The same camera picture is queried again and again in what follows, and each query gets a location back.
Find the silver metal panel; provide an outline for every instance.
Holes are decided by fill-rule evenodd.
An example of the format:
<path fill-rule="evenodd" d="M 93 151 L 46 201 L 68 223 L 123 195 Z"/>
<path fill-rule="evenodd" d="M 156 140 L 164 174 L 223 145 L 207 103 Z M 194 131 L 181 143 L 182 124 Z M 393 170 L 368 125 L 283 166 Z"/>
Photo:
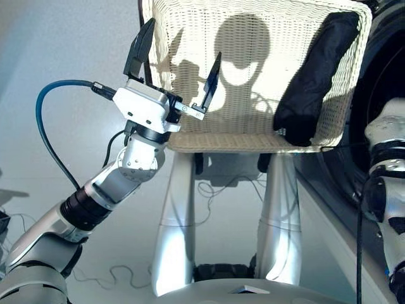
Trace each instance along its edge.
<path fill-rule="evenodd" d="M 258 228 L 255 277 L 299 284 L 301 221 L 291 154 L 272 155 Z"/>
<path fill-rule="evenodd" d="M 241 289 L 259 293 L 237 293 Z M 154 304 L 343 304 L 302 287 L 261 279 L 216 279 L 190 284 Z"/>
<path fill-rule="evenodd" d="M 55 205 L 41 217 L 18 241 L 13 245 L 6 259 L 6 271 L 9 272 L 21 258 L 34 246 L 40 237 L 46 233 L 54 233 L 71 242 L 79 242 L 87 237 L 91 231 L 81 231 L 60 214 L 61 203 Z"/>
<path fill-rule="evenodd" d="M 18 292 L 0 300 L 0 304 L 66 303 L 65 279 L 59 272 L 49 267 L 17 267 L 1 282 L 0 298 L 15 290 Z"/>
<path fill-rule="evenodd" d="M 383 177 L 387 193 L 384 219 L 378 223 L 384 240 L 385 260 L 390 274 L 401 262 L 405 261 L 405 233 L 398 233 L 389 224 L 392 217 L 405 221 L 405 181 L 404 179 Z"/>
<path fill-rule="evenodd" d="M 157 296 L 192 282 L 195 252 L 194 155 L 176 153 L 152 266 Z"/>

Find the silver robot arm segment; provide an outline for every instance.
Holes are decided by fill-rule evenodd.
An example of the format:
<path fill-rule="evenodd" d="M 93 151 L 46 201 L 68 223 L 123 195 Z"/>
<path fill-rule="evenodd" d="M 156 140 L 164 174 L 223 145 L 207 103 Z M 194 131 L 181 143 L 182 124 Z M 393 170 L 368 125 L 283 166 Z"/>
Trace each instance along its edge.
<path fill-rule="evenodd" d="M 67 303 L 64 278 L 80 258 L 82 244 L 121 201 L 154 177 L 164 160 L 164 144 L 133 134 L 116 161 L 56 204 L 14 244 L 0 303 Z"/>
<path fill-rule="evenodd" d="M 383 237 L 390 288 L 405 303 L 405 99 L 390 100 L 366 128 L 370 142 L 370 178 L 363 208 Z"/>

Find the black cable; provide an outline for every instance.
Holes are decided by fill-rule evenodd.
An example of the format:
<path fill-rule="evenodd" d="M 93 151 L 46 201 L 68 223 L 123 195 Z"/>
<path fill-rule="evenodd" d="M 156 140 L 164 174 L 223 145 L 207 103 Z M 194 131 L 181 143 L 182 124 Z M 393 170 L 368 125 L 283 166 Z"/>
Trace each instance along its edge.
<path fill-rule="evenodd" d="M 114 134 L 114 136 L 109 140 L 108 142 L 108 146 L 107 146 L 107 153 L 106 153 L 106 157 L 104 159 L 104 163 L 103 163 L 103 168 L 108 164 L 108 160 L 109 160 L 109 154 L 111 153 L 111 146 L 113 145 L 114 140 L 121 134 L 124 133 L 125 130 L 121 130 L 118 133 Z"/>
<path fill-rule="evenodd" d="M 363 261 L 363 212 L 361 210 L 361 200 L 358 205 L 357 215 L 357 271 L 356 271 L 356 299 L 357 304 L 361 304 L 361 265 Z"/>
<path fill-rule="evenodd" d="M 357 142 L 353 144 L 345 144 L 341 146 L 337 146 L 335 148 L 351 148 L 356 146 L 364 146 L 366 142 Z M 321 152 L 324 153 L 325 148 L 333 148 L 324 146 L 321 147 Z M 356 186 L 354 185 L 353 181 L 349 178 L 346 171 L 344 171 L 344 176 L 347 179 L 347 182 L 351 185 L 353 193 L 357 196 L 358 199 L 358 216 L 357 216 L 357 256 L 356 256 L 356 303 L 361 303 L 361 278 L 362 278 L 362 264 L 363 264 L 363 211 L 361 209 L 361 202 L 362 202 L 362 195 L 356 191 Z"/>
<path fill-rule="evenodd" d="M 69 172 L 69 170 L 65 167 L 65 165 L 62 163 L 60 158 L 57 156 L 55 151 L 53 150 L 51 143 L 49 142 L 48 137 L 46 136 L 45 128 L 44 128 L 44 122 L 42 121 L 42 104 L 44 103 L 44 98 L 45 95 L 57 88 L 57 87 L 63 87 L 63 86 L 82 86 L 82 87 L 92 87 L 93 83 L 90 81 L 86 80 L 60 80 L 56 82 L 52 82 L 51 84 L 48 84 L 45 86 L 41 92 L 38 95 L 37 98 L 37 104 L 35 106 L 35 117 L 37 119 L 37 125 L 39 129 L 39 134 L 42 138 L 42 141 L 45 144 L 45 147 L 47 148 L 49 154 L 51 154 L 52 158 L 54 161 L 58 164 L 60 169 L 62 169 L 63 173 L 67 176 L 67 178 L 72 182 L 72 184 L 75 186 L 76 189 L 80 189 L 80 186 L 78 185 L 77 181 L 75 178 L 72 176 L 72 174 Z"/>

